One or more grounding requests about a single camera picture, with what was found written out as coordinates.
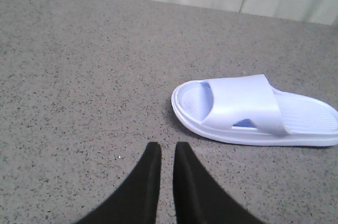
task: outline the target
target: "black object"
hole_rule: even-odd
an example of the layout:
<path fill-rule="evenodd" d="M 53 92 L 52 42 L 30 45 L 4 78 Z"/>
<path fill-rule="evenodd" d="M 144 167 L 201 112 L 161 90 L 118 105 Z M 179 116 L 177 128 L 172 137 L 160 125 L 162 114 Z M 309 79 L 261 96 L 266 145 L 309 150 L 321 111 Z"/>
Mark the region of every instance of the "black object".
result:
<path fill-rule="evenodd" d="M 161 147 L 150 142 L 120 187 L 77 224 L 154 224 L 161 175 Z"/>
<path fill-rule="evenodd" d="M 178 224 L 263 224 L 222 190 L 187 142 L 176 145 L 173 187 Z"/>

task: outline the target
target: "white slide sandal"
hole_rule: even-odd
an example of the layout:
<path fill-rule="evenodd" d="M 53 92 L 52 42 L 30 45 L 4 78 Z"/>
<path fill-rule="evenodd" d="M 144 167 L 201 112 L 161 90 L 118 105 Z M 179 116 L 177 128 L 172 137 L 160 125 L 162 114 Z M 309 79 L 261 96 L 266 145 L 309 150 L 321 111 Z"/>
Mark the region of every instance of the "white slide sandal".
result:
<path fill-rule="evenodd" d="M 178 86 L 172 106 L 203 137 L 257 146 L 338 144 L 338 112 L 314 98 L 282 92 L 263 74 L 194 80 Z"/>

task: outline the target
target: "gray floor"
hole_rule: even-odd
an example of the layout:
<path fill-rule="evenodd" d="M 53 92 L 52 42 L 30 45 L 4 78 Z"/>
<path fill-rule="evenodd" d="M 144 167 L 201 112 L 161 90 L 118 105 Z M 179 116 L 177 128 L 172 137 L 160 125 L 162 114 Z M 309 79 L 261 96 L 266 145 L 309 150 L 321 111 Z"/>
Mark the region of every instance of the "gray floor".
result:
<path fill-rule="evenodd" d="M 267 223 L 338 222 L 338 148 L 199 137 L 170 96 L 264 73 L 338 108 L 338 28 L 142 0 L 0 0 L 0 222 L 71 223 L 162 146 L 157 223 L 175 223 L 174 147 Z"/>

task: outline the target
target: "granite floor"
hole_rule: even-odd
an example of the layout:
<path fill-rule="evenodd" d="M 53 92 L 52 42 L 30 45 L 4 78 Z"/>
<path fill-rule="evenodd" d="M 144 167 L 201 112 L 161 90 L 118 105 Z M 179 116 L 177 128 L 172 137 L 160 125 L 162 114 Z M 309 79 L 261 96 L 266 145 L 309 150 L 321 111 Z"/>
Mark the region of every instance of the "granite floor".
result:
<path fill-rule="evenodd" d="M 266 223 L 338 223 L 338 148 L 219 143 L 170 96 L 264 73 L 338 108 L 338 27 L 143 0 L 0 0 L 0 223 L 72 223 L 162 147 L 157 223 L 176 223 L 175 144 Z"/>

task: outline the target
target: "speckled floor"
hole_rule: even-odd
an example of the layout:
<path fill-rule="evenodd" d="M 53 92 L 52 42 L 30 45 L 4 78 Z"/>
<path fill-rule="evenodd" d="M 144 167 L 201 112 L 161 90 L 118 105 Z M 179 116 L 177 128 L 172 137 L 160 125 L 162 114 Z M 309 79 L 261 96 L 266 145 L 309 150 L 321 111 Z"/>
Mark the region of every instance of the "speckled floor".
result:
<path fill-rule="evenodd" d="M 338 28 L 143 0 L 0 0 L 0 222 L 72 223 L 162 146 L 157 223 L 176 223 L 174 147 L 267 223 L 338 223 L 338 148 L 199 137 L 173 114 L 188 80 L 264 73 L 338 108 Z"/>

